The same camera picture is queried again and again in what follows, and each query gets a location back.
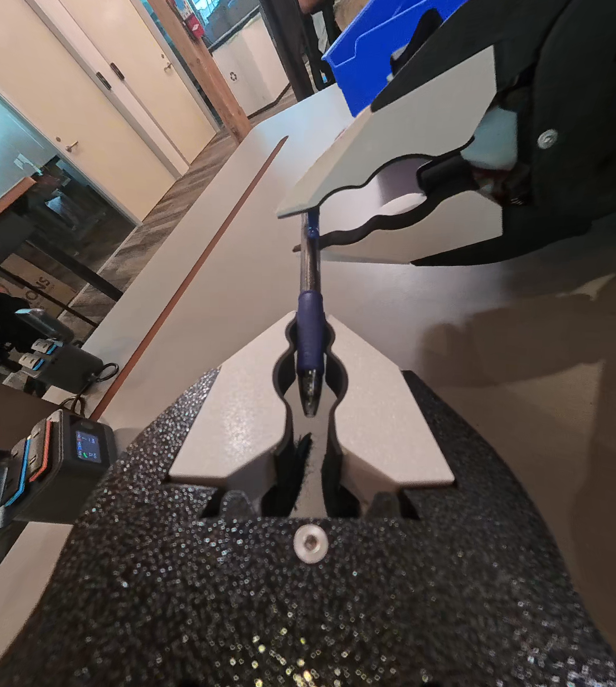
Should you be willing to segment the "black office chair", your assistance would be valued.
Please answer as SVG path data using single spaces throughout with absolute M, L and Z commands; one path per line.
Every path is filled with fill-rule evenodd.
M 297 101 L 336 83 L 320 50 L 312 20 L 314 15 L 322 14 L 328 44 L 331 44 L 341 34 L 334 4 L 334 1 L 259 1 L 263 22 Z

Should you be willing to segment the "wooden support post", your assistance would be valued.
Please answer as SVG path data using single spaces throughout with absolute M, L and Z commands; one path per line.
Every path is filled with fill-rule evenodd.
M 251 132 L 252 125 L 202 39 L 189 32 L 173 1 L 149 1 L 149 5 L 185 64 L 190 67 L 226 130 L 236 143 L 241 143 Z

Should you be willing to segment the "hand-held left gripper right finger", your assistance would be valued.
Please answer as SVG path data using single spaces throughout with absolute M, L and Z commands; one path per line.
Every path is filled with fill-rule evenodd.
M 379 494 L 446 488 L 455 477 L 402 370 L 334 316 L 327 317 L 329 411 L 321 487 L 327 515 L 359 517 Z

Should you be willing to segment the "red fire extinguisher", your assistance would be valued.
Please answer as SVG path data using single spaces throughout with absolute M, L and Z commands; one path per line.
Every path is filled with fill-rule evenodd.
M 205 35 L 203 24 L 194 7 L 193 1 L 177 1 L 179 12 L 188 31 L 197 39 L 202 39 Z

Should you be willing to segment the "white door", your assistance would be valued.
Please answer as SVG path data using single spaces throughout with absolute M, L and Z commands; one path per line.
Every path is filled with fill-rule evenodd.
M 25 1 L 0 1 L 0 96 L 136 223 L 175 180 Z
M 189 166 L 216 133 L 141 1 L 63 1 L 117 77 Z

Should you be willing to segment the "black battery charger case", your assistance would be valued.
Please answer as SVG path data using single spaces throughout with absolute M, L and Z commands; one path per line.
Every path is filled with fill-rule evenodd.
M 14 521 L 74 523 L 116 459 L 108 425 L 55 410 L 0 450 L 0 533 Z
M 83 394 L 99 378 L 105 363 L 73 343 L 71 328 L 41 308 L 22 308 L 15 315 L 39 333 L 18 360 L 24 373 L 72 394 Z

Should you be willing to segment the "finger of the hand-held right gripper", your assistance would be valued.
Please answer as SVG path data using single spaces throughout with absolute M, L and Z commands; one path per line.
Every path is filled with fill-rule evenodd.
M 287 193 L 277 217 L 307 212 L 340 190 L 363 187 L 398 159 L 461 148 L 495 94 L 489 46 L 378 111 L 363 110 Z
M 409 264 L 439 253 L 499 238 L 502 207 L 475 191 L 445 199 L 411 227 L 379 229 L 346 246 L 327 247 L 321 257 L 332 262 Z

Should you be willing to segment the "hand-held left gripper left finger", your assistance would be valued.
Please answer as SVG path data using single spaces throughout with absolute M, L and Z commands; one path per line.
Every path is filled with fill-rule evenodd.
M 221 364 L 169 482 L 240 491 L 268 517 L 295 510 L 307 460 L 294 429 L 295 317 L 290 311 Z

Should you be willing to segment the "blue grip ballpoint pen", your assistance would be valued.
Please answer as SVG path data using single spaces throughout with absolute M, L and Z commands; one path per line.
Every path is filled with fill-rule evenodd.
M 302 218 L 300 294 L 296 311 L 296 374 L 303 413 L 316 416 L 324 379 L 324 304 L 321 294 L 320 211 Z

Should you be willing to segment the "white recycling cabinet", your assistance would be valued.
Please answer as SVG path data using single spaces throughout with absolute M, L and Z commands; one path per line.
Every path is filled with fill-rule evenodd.
M 212 57 L 248 117 L 273 105 L 289 87 L 285 69 L 259 14 L 217 44 Z

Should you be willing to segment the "large blue storage bin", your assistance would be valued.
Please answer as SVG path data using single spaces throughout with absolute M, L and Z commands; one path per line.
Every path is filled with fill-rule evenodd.
M 428 11 L 447 20 L 464 1 L 369 1 L 325 54 L 349 111 L 356 117 L 392 78 L 392 59 L 412 42 Z

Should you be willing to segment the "cardboard box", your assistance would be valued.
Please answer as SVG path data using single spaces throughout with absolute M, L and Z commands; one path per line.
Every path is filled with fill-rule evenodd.
M 2 273 L 0 273 L 0 291 L 24 299 L 32 308 L 43 308 L 51 316 L 60 315 L 63 312 L 61 306 L 70 304 L 77 295 L 74 289 L 59 279 L 15 254 L 4 260 L 1 268 L 31 284 L 40 293 L 36 293 Z

